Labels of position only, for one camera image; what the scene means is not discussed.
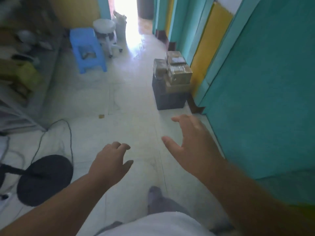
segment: yellow wall panel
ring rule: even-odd
[[[171,27],[172,14],[173,14],[174,0],[168,0],[166,22],[165,22],[165,32],[168,37],[169,28]]]
[[[211,63],[232,18],[233,15],[219,3],[213,3],[208,22],[204,28],[199,46],[191,63],[192,77],[190,83],[193,96],[195,96],[199,86],[205,78],[209,64]]]
[[[92,27],[100,18],[97,0],[49,0],[65,28]]]

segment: person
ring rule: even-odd
[[[183,143],[179,146],[166,136],[162,137],[163,143],[178,163],[219,200],[238,231],[243,235],[315,235],[312,222],[273,199],[254,180],[226,161],[199,119],[181,115],[172,120],[180,124]],[[123,164],[124,154],[129,149],[125,143],[107,144],[97,154],[88,174],[3,228],[0,236],[76,235],[102,195],[132,166],[132,160]],[[134,222],[118,222],[99,236],[213,235],[183,207],[163,198],[157,187],[149,191],[148,213]]]

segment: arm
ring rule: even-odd
[[[183,144],[169,137],[162,141],[178,163],[214,194],[236,229],[244,235],[315,235],[307,219],[228,163],[199,119],[181,115],[172,120],[182,128]]]
[[[93,161],[89,173],[0,231],[0,236],[75,236],[96,203],[118,183],[133,161],[123,164],[127,144],[106,145]]]

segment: person's left hand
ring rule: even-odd
[[[104,146],[93,161],[89,175],[102,181],[108,187],[117,184],[129,171],[133,160],[123,164],[124,154],[130,146],[126,143],[113,142]]]

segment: hand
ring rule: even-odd
[[[96,155],[90,167],[89,175],[102,181],[109,188],[114,186],[127,174],[134,162],[129,160],[123,164],[124,154],[129,149],[130,146],[126,143],[113,142],[107,144]]]
[[[170,137],[162,137],[166,148],[189,173],[205,183],[219,163],[225,162],[205,125],[195,116],[180,115],[172,121],[179,122],[183,144],[179,146]]]

